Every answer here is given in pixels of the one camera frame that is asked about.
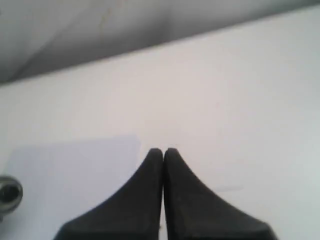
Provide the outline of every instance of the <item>black robot gripper finger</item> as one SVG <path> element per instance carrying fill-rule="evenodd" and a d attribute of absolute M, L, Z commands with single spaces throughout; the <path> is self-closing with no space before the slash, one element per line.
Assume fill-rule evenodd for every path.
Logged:
<path fill-rule="evenodd" d="M 233 207 L 206 187 L 179 152 L 163 166 L 168 240 L 276 240 L 270 226 Z"/>
<path fill-rule="evenodd" d="M 162 178 L 163 154 L 153 148 L 125 185 L 94 209 L 64 224 L 55 240 L 157 240 Z"/>

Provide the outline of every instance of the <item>silver cylinder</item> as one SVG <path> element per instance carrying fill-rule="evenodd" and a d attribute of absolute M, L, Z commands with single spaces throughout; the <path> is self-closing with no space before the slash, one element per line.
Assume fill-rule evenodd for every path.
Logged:
<path fill-rule="evenodd" d="M 12 176 L 0 175 L 0 220 L 19 206 L 22 197 L 20 182 Z"/>

